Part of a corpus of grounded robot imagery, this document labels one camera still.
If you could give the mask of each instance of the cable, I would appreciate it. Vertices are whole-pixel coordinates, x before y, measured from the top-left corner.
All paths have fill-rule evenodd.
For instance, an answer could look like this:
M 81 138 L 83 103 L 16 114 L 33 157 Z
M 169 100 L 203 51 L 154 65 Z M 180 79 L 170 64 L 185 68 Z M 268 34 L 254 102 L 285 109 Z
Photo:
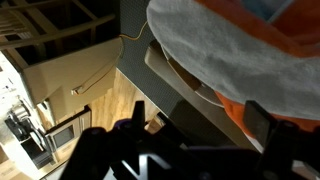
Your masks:
M 141 28 L 141 30 L 140 30 L 140 32 L 139 32 L 139 35 L 138 35 L 137 37 L 131 37 L 131 36 L 128 36 L 128 35 L 126 35 L 126 34 L 120 34 L 119 36 L 120 36 L 120 37 L 123 37 L 123 38 L 130 39 L 130 40 L 132 40 L 132 41 L 136 41 L 136 40 L 138 40 L 138 39 L 140 38 L 140 36 L 141 36 L 141 34 L 142 34 L 142 32 L 143 32 L 143 30 L 144 30 L 144 28 L 146 27 L 147 24 L 148 24 L 148 21 L 146 21 L 146 22 L 143 24 L 143 26 L 142 26 L 142 28 Z
M 138 39 L 141 37 L 142 32 L 143 32 L 143 30 L 144 30 L 144 28 L 146 27 L 147 24 L 148 24 L 148 21 L 146 21 L 146 22 L 143 24 L 143 26 L 141 27 L 141 30 L 140 30 L 140 32 L 139 32 L 139 35 L 138 35 L 137 37 L 131 37 L 131 36 L 128 36 L 128 35 L 126 35 L 126 34 L 120 34 L 119 37 L 121 37 L 121 38 L 127 38 L 127 39 L 130 39 L 130 40 L 132 40 L 132 41 L 136 41 L 136 40 L 138 40 Z M 91 89 L 92 86 L 94 86 L 94 85 L 97 84 L 99 81 L 101 81 L 101 79 L 103 79 L 103 78 L 112 70 L 113 66 L 115 66 L 115 65 L 118 63 L 118 61 L 119 61 L 119 59 L 120 59 L 120 57 L 121 57 L 121 55 L 122 55 L 122 50 L 123 50 L 123 48 L 121 49 L 121 53 L 119 54 L 117 61 L 111 66 L 111 68 L 110 68 L 103 76 L 101 76 L 97 81 L 95 81 L 94 83 L 92 83 L 92 84 L 91 84 L 87 89 L 85 89 L 83 92 L 79 92 L 79 90 L 80 90 L 81 88 L 83 88 L 84 84 L 85 84 L 86 82 L 88 82 L 88 80 L 89 80 L 92 76 L 94 76 L 95 74 L 97 74 L 97 73 L 102 69 L 102 68 L 101 68 L 101 69 L 98 70 L 96 73 L 94 73 L 87 81 L 85 81 L 84 83 L 82 83 L 82 85 L 78 86 L 77 88 L 72 89 L 72 90 L 71 90 L 72 94 L 73 94 L 73 95 L 77 95 L 77 96 L 79 96 L 79 95 L 81 95 L 81 94 L 84 94 L 84 93 L 86 93 L 89 89 Z
M 120 60 L 120 57 L 121 57 L 121 55 L 122 55 L 122 53 L 123 53 L 123 49 L 124 49 L 124 48 L 122 47 L 121 50 L 120 50 L 120 54 L 119 54 L 119 56 L 117 57 L 116 62 L 111 65 L 111 68 L 110 68 L 105 74 L 103 74 L 98 80 L 96 80 L 94 83 L 92 83 L 92 84 L 91 84 L 88 88 L 86 88 L 83 92 L 79 92 L 79 90 L 84 87 L 84 84 L 85 84 L 86 82 L 88 82 L 89 79 L 90 79 L 92 76 L 94 76 L 95 74 L 97 74 L 97 73 L 98 73 L 102 68 L 104 68 L 108 63 L 107 63 L 106 65 L 102 66 L 102 68 L 100 68 L 96 73 L 94 73 L 88 80 L 86 80 L 84 83 L 82 83 L 82 85 L 78 86 L 77 88 L 72 89 L 72 90 L 71 90 L 71 91 L 73 92 L 72 94 L 73 94 L 73 95 L 80 96 L 81 94 L 84 94 L 84 93 L 86 93 L 89 89 L 91 89 L 92 86 L 94 86 L 94 85 L 97 84 L 99 81 L 101 81 L 101 79 L 103 79 L 103 78 L 114 68 L 114 66 L 115 66 L 116 64 L 118 64 L 118 62 L 119 62 L 119 60 Z

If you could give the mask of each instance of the stainless steel appliance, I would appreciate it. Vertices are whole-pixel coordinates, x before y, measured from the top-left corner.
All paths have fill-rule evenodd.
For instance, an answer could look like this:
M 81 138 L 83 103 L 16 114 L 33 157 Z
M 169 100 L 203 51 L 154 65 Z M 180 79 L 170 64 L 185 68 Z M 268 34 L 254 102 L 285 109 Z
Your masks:
M 17 140 L 15 150 L 22 148 L 36 168 L 40 169 L 53 161 L 53 156 L 51 150 L 45 148 L 45 143 L 41 141 L 40 138 L 41 134 L 32 125 L 30 118 L 32 117 L 30 116 L 28 108 L 23 101 L 21 101 L 20 104 L 17 104 L 11 109 L 8 113 L 8 118 L 4 120 L 4 122 Z
M 77 114 L 76 116 L 64 121 L 52 128 L 45 135 L 47 144 L 52 152 L 64 148 L 69 142 L 80 137 L 82 131 L 91 126 L 91 112 L 89 109 Z

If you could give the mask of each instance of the wooden floor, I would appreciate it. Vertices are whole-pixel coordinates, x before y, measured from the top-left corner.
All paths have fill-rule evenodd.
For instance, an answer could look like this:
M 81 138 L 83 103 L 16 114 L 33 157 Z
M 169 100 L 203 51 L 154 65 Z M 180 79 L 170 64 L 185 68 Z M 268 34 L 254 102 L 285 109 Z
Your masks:
M 145 101 L 146 120 L 151 120 L 159 112 L 159 109 L 117 70 L 114 87 L 89 104 L 92 126 L 111 130 L 117 120 L 131 117 L 137 100 Z

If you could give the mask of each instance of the oven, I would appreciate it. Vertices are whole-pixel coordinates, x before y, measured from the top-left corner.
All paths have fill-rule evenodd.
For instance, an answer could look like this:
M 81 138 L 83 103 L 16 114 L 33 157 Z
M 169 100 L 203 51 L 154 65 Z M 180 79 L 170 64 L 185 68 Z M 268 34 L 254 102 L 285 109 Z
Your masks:
M 91 126 L 91 112 L 79 113 L 57 127 L 54 127 L 45 135 L 51 152 L 57 152 L 77 140 L 81 133 Z

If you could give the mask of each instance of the white cloth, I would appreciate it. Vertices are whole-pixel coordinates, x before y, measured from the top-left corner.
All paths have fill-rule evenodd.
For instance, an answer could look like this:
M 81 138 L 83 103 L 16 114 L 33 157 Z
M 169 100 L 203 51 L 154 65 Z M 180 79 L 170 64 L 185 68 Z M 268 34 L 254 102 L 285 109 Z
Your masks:
M 193 0 L 151 0 L 147 18 L 174 59 L 227 98 L 320 120 L 319 58 L 286 54 Z

